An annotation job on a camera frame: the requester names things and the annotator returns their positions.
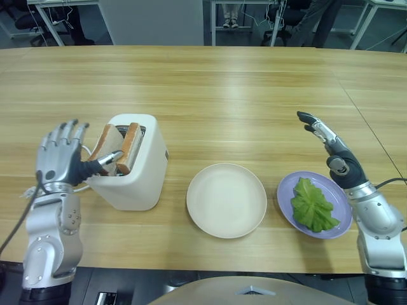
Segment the lettuce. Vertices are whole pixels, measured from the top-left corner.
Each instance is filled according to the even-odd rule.
[[[291,204],[297,222],[316,233],[330,230],[340,223],[331,217],[333,204],[325,199],[321,189],[315,187],[310,179],[300,178],[294,191],[296,196],[291,199]]]

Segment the white desk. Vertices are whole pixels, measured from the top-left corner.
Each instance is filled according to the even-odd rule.
[[[56,7],[56,6],[79,6],[79,5],[97,5],[100,9],[100,13],[102,14],[103,19],[104,18],[104,12],[102,7],[100,6],[99,0],[27,0],[27,3],[29,5],[35,5],[38,13],[41,15],[41,18],[44,20],[44,23],[50,30],[52,36],[56,40],[57,44],[59,46],[64,46],[64,42],[62,41],[61,37],[59,37],[58,32],[55,30],[51,20],[48,18],[47,14],[45,13],[44,8],[51,8],[51,7]],[[105,22],[107,31],[110,34],[109,27],[107,26],[107,23]]]
[[[212,45],[216,45],[216,5],[217,4],[275,4],[277,0],[210,0],[210,30],[212,33]],[[277,10],[274,21],[274,30],[270,46],[274,46],[275,39],[280,27],[280,13]]]
[[[365,15],[366,10],[368,9],[368,6],[371,6],[371,9],[370,9],[365,21],[363,22],[361,28],[357,31],[354,42],[352,43],[352,46],[350,46],[351,50],[356,49],[356,47],[359,44],[359,42],[361,41],[364,33],[366,32],[366,29],[368,28],[370,22],[372,21],[373,17],[375,16],[377,9],[387,8],[390,10],[407,10],[407,0],[393,0],[392,2],[389,2],[386,0],[366,0],[366,4],[364,5],[362,15],[360,16],[359,21],[356,26],[357,28],[358,28],[359,24],[361,23],[363,16]],[[404,48],[403,53],[406,53],[406,51],[407,51],[407,46]]]

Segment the wire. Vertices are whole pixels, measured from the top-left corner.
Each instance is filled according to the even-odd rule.
[[[82,148],[89,154],[89,156],[92,154],[89,147],[82,145]],[[90,186],[80,187],[79,189],[74,189],[73,192],[74,193],[82,192],[85,189],[88,189],[89,187]],[[20,197],[30,198],[32,196],[32,194],[34,193],[34,190],[35,190],[35,186],[32,186],[28,190],[26,190]],[[40,185],[39,194],[44,195],[47,193],[48,193],[48,191],[42,185]]]
[[[44,34],[43,34],[43,31],[42,31],[41,28],[39,27],[37,20],[34,18],[34,14],[32,14],[32,11],[31,11],[30,6],[28,5],[28,3],[27,3],[27,8],[28,8],[28,11],[29,11],[30,14],[31,14],[32,19],[34,19],[34,21],[35,21],[35,23],[36,23],[36,25],[37,25],[37,29],[38,29],[39,33],[41,34],[41,37],[44,39],[45,45],[48,46],[48,43],[46,42],[46,39],[45,39]]]
[[[375,46],[378,46],[381,43],[384,43],[386,40],[390,39],[391,37],[399,34],[400,32],[404,31],[406,29],[406,27],[403,27],[402,29],[399,29],[397,32],[391,34],[390,36],[387,36],[385,39],[379,41],[377,44],[374,44],[373,46],[371,46],[370,48],[367,48],[366,51],[369,51],[371,49],[373,49]]]
[[[40,185],[41,185],[41,180],[38,180],[38,181],[39,182],[37,184],[36,190],[34,191],[34,194],[31,196],[31,199],[29,200],[27,206],[25,207],[25,209],[23,211],[23,214],[21,215],[20,219],[16,223],[16,225],[13,228],[13,230],[11,231],[11,233],[7,236],[4,243],[1,245],[1,247],[0,247],[0,257],[1,257],[1,254],[2,254],[3,250],[7,247],[8,243],[13,238],[14,234],[18,231],[18,229],[20,228],[20,226],[23,223],[24,219],[27,217],[28,212],[30,212],[31,205],[34,202],[34,200],[36,199],[39,188],[40,188]]]
[[[268,24],[270,25],[270,19],[268,19],[268,10],[269,10],[269,7],[270,7],[269,4],[267,4],[267,7],[266,7],[266,18],[265,18],[263,21],[259,22],[259,23],[257,22],[256,18],[254,18],[252,15],[249,15],[248,13],[245,13],[245,12],[243,11],[244,5],[245,5],[245,0],[243,0],[243,4],[242,4],[242,6],[241,6],[240,12],[241,12],[243,15],[248,16],[249,18],[252,18],[253,21],[254,21],[254,24],[256,24],[256,27],[259,27],[261,24],[265,23],[266,21],[267,21]]]
[[[385,186],[386,184],[389,184],[389,183],[394,182],[394,181],[407,181],[407,179],[405,179],[405,178],[391,178],[389,180],[383,181],[382,183],[378,184],[376,186],[376,188],[379,189],[382,186]]]

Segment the toast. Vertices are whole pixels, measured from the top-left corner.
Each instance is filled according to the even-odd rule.
[[[120,150],[122,145],[123,136],[121,133],[114,125],[107,124],[103,129],[102,135],[100,135],[99,140],[97,141],[96,148],[89,157],[89,161],[93,161],[110,154],[112,151]],[[116,164],[114,162],[105,165],[104,169],[106,170],[106,173],[100,173],[101,175],[116,175]]]
[[[141,141],[142,131],[140,125],[131,123],[121,146],[123,156],[116,162],[119,171],[121,171],[123,175],[128,175],[132,170]]]

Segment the black cable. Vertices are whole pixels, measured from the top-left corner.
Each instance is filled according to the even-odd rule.
[[[383,181],[382,183],[378,184],[376,186],[377,189],[381,188],[382,186],[385,186],[386,184],[390,183],[390,182],[394,182],[394,181],[407,181],[407,179],[405,178],[391,178],[389,180]]]
[[[36,186],[36,190],[34,191],[34,194],[31,196],[31,199],[28,202],[28,205],[25,207],[25,210],[23,211],[23,214],[21,215],[20,219],[18,220],[17,224],[15,225],[15,227],[13,228],[11,233],[7,236],[4,243],[1,245],[1,247],[0,247],[0,257],[1,257],[1,254],[2,254],[3,250],[7,247],[8,243],[13,238],[14,234],[18,231],[21,224],[24,222],[24,219],[27,217],[27,214],[30,212],[31,205],[34,202],[34,200],[36,199],[39,188],[40,188],[40,185],[41,185],[41,180],[39,180],[39,181],[40,182],[38,182],[38,184]]]

